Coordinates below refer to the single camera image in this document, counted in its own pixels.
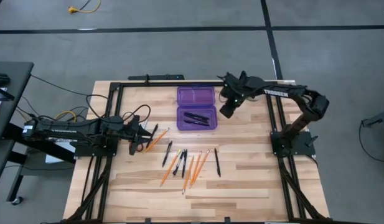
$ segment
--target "wooden table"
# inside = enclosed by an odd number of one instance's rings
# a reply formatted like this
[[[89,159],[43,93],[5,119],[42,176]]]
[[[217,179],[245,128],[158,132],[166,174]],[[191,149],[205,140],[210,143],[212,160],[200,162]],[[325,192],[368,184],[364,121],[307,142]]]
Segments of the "wooden table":
[[[95,82],[93,94],[107,96],[109,85],[110,81]],[[121,141],[111,166],[104,222],[143,222],[145,218],[152,218],[152,222],[223,222],[224,217],[240,222],[287,220],[278,163],[272,154],[269,139],[271,124],[265,96],[260,96],[256,102],[245,101],[227,119],[219,113],[223,104],[218,101],[220,90],[220,87],[215,87],[218,116],[216,130],[182,132],[176,126],[176,87],[124,89],[120,114],[148,104],[152,111],[146,129],[152,131],[158,123],[156,136],[166,128],[170,130],[146,154],[130,156],[128,142]],[[91,105],[99,114],[103,114],[106,100],[93,97]],[[273,105],[279,122],[274,98]],[[292,100],[283,99],[283,107],[288,123],[300,114]],[[147,109],[138,114],[143,119]],[[94,115],[89,112],[88,119],[92,118]],[[162,160],[170,141],[173,141],[172,149],[162,168]],[[217,175],[214,148],[218,150],[221,178]],[[211,150],[195,185],[187,189],[184,195],[181,194],[184,180],[180,178],[180,172],[176,177],[169,175],[160,187],[161,179],[178,149],[189,150],[187,168],[192,155],[196,160],[199,151],[203,151],[203,156],[207,149]],[[328,216],[315,163],[306,156],[294,158],[302,191],[320,213]],[[89,157],[77,160],[64,218],[69,217],[80,205],[89,161]],[[297,217],[295,195],[290,191],[294,216]],[[100,193],[95,197],[93,218],[97,216],[99,199]]]

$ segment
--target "orange pencil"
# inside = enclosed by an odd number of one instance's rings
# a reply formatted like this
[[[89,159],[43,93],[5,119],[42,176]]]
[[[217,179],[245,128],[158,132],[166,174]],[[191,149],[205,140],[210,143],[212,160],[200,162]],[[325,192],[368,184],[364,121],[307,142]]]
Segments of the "orange pencil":
[[[185,183],[184,183],[184,188],[182,189],[182,194],[184,194],[185,190],[186,190],[186,185],[187,185],[187,181],[189,180],[190,170],[192,169],[193,160],[194,160],[194,156],[192,157],[192,161],[189,164],[189,170],[187,171],[187,175],[186,175],[186,179],[185,179]]]
[[[148,152],[148,151],[154,146],[154,144],[155,144],[158,140],[160,140],[160,138],[161,138],[163,135],[165,135],[165,134],[167,133],[168,130],[169,130],[169,128],[167,128],[163,133],[161,133],[160,136],[159,136],[156,140],[154,140],[153,143],[150,144],[150,146],[149,146],[143,153]]]
[[[203,158],[203,161],[202,161],[202,164],[201,164],[200,167],[199,167],[199,170],[198,170],[197,173],[196,173],[196,176],[194,177],[194,180],[193,180],[192,185],[194,185],[194,183],[196,182],[196,180],[197,180],[197,176],[199,176],[199,173],[200,173],[200,171],[201,171],[202,168],[203,168],[205,159],[207,158],[207,156],[208,156],[209,153],[210,153],[210,151],[208,150],[207,153],[205,154],[204,158]]]
[[[169,168],[168,168],[168,171],[167,171],[167,173],[166,173],[166,175],[162,178],[162,180],[161,180],[161,184],[160,184],[160,187],[164,184],[164,181],[166,181],[166,179],[167,179],[167,176],[168,176],[168,174],[169,174],[169,172],[171,171],[171,169],[172,169],[172,166],[174,165],[174,163],[175,163],[175,161],[177,160],[177,158],[178,158],[178,156],[179,156],[179,154],[180,154],[180,149],[178,150],[178,153],[177,153],[177,155],[174,157],[174,159],[172,160],[172,163],[171,163],[171,165],[169,166]]]
[[[194,171],[193,171],[193,176],[192,178],[190,179],[190,185],[189,185],[189,189],[192,187],[193,185],[193,180],[194,180],[194,177],[196,176],[196,172],[197,172],[197,168],[199,166],[199,161],[200,161],[200,156],[202,155],[202,151],[200,151],[199,153],[199,156],[197,157],[197,163],[196,163],[196,166],[194,167]]]

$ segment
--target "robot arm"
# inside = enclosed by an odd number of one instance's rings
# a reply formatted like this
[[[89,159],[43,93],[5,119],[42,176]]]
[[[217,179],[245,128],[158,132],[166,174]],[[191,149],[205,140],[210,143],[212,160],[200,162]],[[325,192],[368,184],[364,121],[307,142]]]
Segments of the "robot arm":
[[[254,98],[265,94],[290,98],[297,103],[302,115],[293,124],[287,124],[282,130],[280,142],[285,148],[294,146],[299,132],[311,121],[322,119],[329,105],[329,100],[325,96],[316,91],[308,90],[306,86],[302,85],[266,82],[259,77],[247,77],[244,71],[242,71],[239,79],[230,73],[219,78],[223,80],[224,85],[220,94],[228,98],[220,112],[227,118],[230,118],[235,109],[248,97]]]
[[[75,147],[76,156],[109,156],[119,139],[130,142],[129,154],[133,155],[136,148],[147,141],[151,133],[139,124],[139,116],[124,124],[120,116],[90,119],[82,122],[52,121],[49,119],[32,118],[24,124],[22,136],[27,141],[70,139]]]

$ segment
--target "purple plastic box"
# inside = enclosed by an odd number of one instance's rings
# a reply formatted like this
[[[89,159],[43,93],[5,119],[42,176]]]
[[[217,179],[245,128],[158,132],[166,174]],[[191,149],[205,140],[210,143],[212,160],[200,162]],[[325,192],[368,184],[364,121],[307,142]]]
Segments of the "purple plastic box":
[[[217,128],[215,92],[212,86],[180,86],[177,90],[177,127],[180,131],[214,130]],[[184,122],[184,113],[190,112],[210,118],[209,126]]]

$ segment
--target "pen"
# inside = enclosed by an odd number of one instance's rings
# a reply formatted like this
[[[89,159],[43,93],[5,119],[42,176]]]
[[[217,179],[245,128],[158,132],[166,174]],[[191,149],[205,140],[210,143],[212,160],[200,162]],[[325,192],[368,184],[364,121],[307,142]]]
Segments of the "pen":
[[[183,168],[182,168],[182,178],[184,178],[184,175],[185,175],[186,156],[187,156],[187,149],[186,149],[186,151],[185,151],[184,166],[183,166]]]
[[[206,116],[202,116],[202,115],[198,115],[198,114],[193,114],[193,113],[190,113],[190,112],[185,112],[184,115],[193,116],[193,117],[200,118],[200,119],[210,119],[210,118],[208,118]]]
[[[175,170],[172,173],[174,176],[177,175],[180,162],[182,162],[182,158],[183,158],[184,155],[185,155],[185,149],[182,151],[182,154],[180,155],[180,158],[178,160],[177,166],[175,167]]]
[[[153,135],[154,135],[154,133],[156,133],[157,128],[159,128],[159,124],[156,124],[156,125],[155,125],[155,127],[154,127],[154,129],[153,129],[153,132],[152,132],[152,135],[150,136],[149,141],[148,141],[148,143],[146,144],[146,147],[149,147],[150,142],[152,142]]]
[[[221,177],[221,169],[219,169],[219,160],[218,160],[217,149],[214,149],[214,153],[215,153],[215,160],[217,161],[217,173],[218,173],[219,177]]]
[[[168,157],[168,153],[169,153],[169,150],[171,149],[171,146],[172,146],[172,141],[168,144],[167,152],[166,152],[166,156],[164,157],[164,160],[163,160],[163,162],[162,162],[161,167],[164,167],[164,165],[166,164],[167,157]]]
[[[202,118],[198,118],[196,116],[192,116],[192,115],[189,115],[189,114],[184,114],[184,116],[188,117],[188,118],[195,119],[196,121],[200,121],[200,122],[203,122],[203,123],[208,123],[208,120],[202,119]]]
[[[206,124],[206,123],[201,123],[201,122],[198,122],[198,121],[191,121],[191,120],[187,120],[187,119],[184,119],[184,122],[188,123],[188,124],[197,124],[197,125],[202,125],[202,126],[210,126],[209,124]]]

